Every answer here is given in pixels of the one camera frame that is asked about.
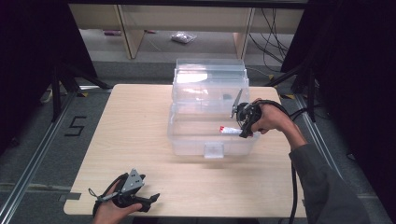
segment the box on shelf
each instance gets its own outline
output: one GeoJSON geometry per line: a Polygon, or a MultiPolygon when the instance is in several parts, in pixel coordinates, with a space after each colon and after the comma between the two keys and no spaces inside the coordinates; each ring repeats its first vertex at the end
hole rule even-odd
{"type": "Polygon", "coordinates": [[[248,102],[248,76],[241,60],[177,60],[168,137],[177,155],[247,155],[259,134],[222,134],[220,126],[240,129],[231,119],[233,103],[248,102]]]}

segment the plastic bag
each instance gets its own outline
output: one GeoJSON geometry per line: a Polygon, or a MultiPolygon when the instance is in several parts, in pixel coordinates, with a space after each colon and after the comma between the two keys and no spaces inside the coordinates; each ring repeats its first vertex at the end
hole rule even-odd
{"type": "Polygon", "coordinates": [[[197,35],[188,34],[186,32],[179,31],[179,32],[172,34],[171,39],[173,41],[176,41],[179,43],[187,44],[187,43],[191,42],[192,40],[194,40],[196,37],[197,37],[197,35]]]}

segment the black tape mark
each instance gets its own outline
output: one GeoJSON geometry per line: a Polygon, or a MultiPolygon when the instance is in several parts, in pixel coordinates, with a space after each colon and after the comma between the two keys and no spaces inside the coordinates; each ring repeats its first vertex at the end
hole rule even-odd
{"type": "Polygon", "coordinates": [[[78,133],[67,133],[64,136],[66,136],[66,137],[77,137],[77,136],[80,136],[81,133],[82,133],[82,130],[84,129],[84,126],[74,125],[74,122],[76,121],[76,119],[85,119],[85,118],[87,118],[87,117],[86,116],[74,116],[73,117],[73,121],[70,124],[69,128],[77,128],[77,129],[79,129],[78,133]]]}

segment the sleeve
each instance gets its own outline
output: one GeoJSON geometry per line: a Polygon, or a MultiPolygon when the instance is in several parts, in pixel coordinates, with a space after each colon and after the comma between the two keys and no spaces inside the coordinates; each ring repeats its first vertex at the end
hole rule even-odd
{"type": "Polygon", "coordinates": [[[370,223],[356,194],[314,145],[294,149],[290,158],[303,187],[308,223],[370,223]]]}

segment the hand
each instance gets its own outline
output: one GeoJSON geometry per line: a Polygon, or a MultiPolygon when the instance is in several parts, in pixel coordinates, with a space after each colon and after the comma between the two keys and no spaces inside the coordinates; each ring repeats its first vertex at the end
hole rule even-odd
{"type": "Polygon", "coordinates": [[[285,134],[291,149],[295,149],[306,144],[306,140],[300,132],[300,129],[288,115],[273,105],[264,104],[260,105],[260,108],[262,109],[262,117],[256,123],[251,125],[251,131],[255,133],[258,130],[261,130],[261,133],[265,134],[269,130],[277,129],[285,134]]]}
{"type": "MultiPolygon", "coordinates": [[[[108,194],[114,192],[114,189],[118,183],[119,182],[113,185],[113,187],[108,191],[108,194]]],[[[125,208],[119,208],[113,203],[112,200],[109,200],[105,203],[101,203],[96,212],[95,218],[93,219],[93,224],[117,224],[129,214],[136,212],[141,208],[141,203],[135,203],[125,208]]]]}
{"type": "Polygon", "coordinates": [[[289,116],[276,106],[263,104],[260,105],[260,108],[262,109],[262,117],[251,126],[251,131],[254,133],[261,130],[261,133],[265,134],[273,129],[283,132],[288,125],[292,124],[289,116]]]}

